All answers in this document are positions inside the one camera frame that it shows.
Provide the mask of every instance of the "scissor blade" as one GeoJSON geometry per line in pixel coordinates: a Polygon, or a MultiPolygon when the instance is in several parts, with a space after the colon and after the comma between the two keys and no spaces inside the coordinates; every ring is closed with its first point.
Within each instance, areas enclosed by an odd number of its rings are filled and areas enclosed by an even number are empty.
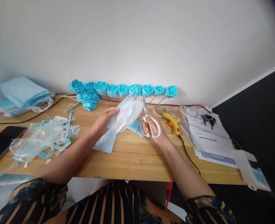
{"type": "Polygon", "coordinates": [[[145,113],[145,115],[148,115],[147,105],[146,105],[144,97],[143,97],[143,103],[144,103],[144,113],[145,113]]]}

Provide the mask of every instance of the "scissors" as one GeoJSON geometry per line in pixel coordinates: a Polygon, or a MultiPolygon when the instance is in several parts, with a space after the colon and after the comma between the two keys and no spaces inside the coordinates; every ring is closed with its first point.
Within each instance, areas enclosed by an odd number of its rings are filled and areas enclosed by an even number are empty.
{"type": "MultiPolygon", "coordinates": [[[[144,108],[143,108],[143,110],[144,110],[144,114],[145,114],[145,116],[143,116],[143,121],[148,125],[148,122],[147,122],[146,117],[148,117],[148,116],[150,116],[150,115],[148,115],[147,105],[146,105],[146,103],[145,103],[145,98],[144,98],[144,97],[143,97],[143,102],[144,102],[144,108]]],[[[151,118],[152,121],[156,124],[157,129],[158,129],[158,133],[157,133],[157,135],[156,135],[156,134],[154,134],[154,132],[153,132],[151,126],[149,125],[150,131],[151,131],[151,135],[152,135],[153,138],[158,138],[158,137],[161,135],[161,128],[160,128],[158,122],[157,122],[153,117],[150,116],[150,118],[151,118]]],[[[143,133],[144,136],[150,137],[150,134],[149,134],[149,133],[144,133],[144,132],[143,132],[142,123],[141,123],[141,130],[142,130],[142,133],[143,133]]]]}

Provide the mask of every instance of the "patterned sleeve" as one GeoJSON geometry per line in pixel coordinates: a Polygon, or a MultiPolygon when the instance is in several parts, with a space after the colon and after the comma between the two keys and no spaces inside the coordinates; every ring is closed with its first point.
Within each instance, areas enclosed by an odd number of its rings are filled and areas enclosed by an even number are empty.
{"type": "Polygon", "coordinates": [[[0,223],[43,223],[60,212],[66,192],[66,185],[41,178],[21,184],[0,210],[0,223]]]}
{"type": "Polygon", "coordinates": [[[211,196],[186,200],[186,212],[186,223],[236,223],[230,208],[211,196]]]}

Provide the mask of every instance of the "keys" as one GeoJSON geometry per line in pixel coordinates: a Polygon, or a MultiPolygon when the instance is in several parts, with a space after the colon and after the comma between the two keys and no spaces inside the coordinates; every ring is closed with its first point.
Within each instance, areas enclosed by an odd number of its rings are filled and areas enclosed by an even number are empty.
{"type": "Polygon", "coordinates": [[[206,121],[209,121],[209,123],[211,125],[211,130],[213,130],[213,126],[214,126],[214,124],[216,124],[216,119],[213,116],[208,115],[208,114],[201,115],[201,118],[203,119],[202,123],[204,123],[204,125],[206,125],[206,121]]]}
{"type": "Polygon", "coordinates": [[[211,125],[211,130],[213,130],[214,123],[216,123],[216,119],[213,118],[212,120],[209,121],[211,125]]]}
{"type": "Polygon", "coordinates": [[[206,125],[206,117],[205,117],[205,115],[201,115],[201,118],[203,119],[202,123],[204,123],[204,125],[206,125]]]}

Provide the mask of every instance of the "person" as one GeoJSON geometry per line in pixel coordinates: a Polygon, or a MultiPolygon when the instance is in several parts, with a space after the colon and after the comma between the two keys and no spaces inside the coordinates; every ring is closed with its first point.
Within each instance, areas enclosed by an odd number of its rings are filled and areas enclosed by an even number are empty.
{"type": "MultiPolygon", "coordinates": [[[[66,201],[67,183],[75,175],[92,147],[107,132],[110,118],[119,112],[105,110],[89,131],[21,184],[0,210],[0,223],[183,223],[183,220],[125,181],[114,181],[60,213],[66,201]]],[[[151,119],[148,124],[158,130],[151,119]]],[[[232,211],[218,200],[205,180],[183,158],[161,126],[153,138],[162,150],[176,184],[186,200],[187,223],[235,223],[232,211]]],[[[142,123],[144,132],[149,127],[142,123]]]]}

